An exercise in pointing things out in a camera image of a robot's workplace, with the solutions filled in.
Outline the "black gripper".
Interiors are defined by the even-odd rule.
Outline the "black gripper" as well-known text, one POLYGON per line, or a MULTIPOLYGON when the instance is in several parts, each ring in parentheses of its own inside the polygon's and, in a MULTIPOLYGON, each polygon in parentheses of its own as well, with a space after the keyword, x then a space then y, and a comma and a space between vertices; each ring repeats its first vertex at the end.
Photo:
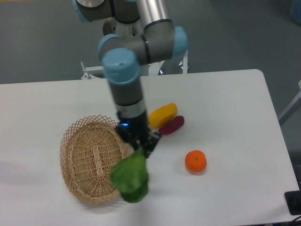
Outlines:
POLYGON ((131 118, 123 117, 121 111, 117 111, 119 123, 115 127, 119 137, 136 151, 139 147, 137 140, 143 141, 144 156, 148 158, 154 151, 161 139, 158 132, 149 132, 147 112, 144 110, 140 115, 131 118))

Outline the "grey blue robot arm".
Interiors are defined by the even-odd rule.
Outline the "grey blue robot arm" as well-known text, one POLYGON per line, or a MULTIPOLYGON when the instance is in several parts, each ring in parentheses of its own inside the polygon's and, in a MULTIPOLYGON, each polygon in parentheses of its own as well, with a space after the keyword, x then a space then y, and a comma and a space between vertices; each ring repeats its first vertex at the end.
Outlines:
POLYGON ((105 35, 98 57, 117 109, 117 134, 148 157, 161 136, 149 127, 141 67, 183 56, 188 49, 187 33, 174 26, 164 0, 75 0, 73 6, 82 21, 114 18, 122 25, 142 25, 142 31, 134 35, 118 31, 105 35))

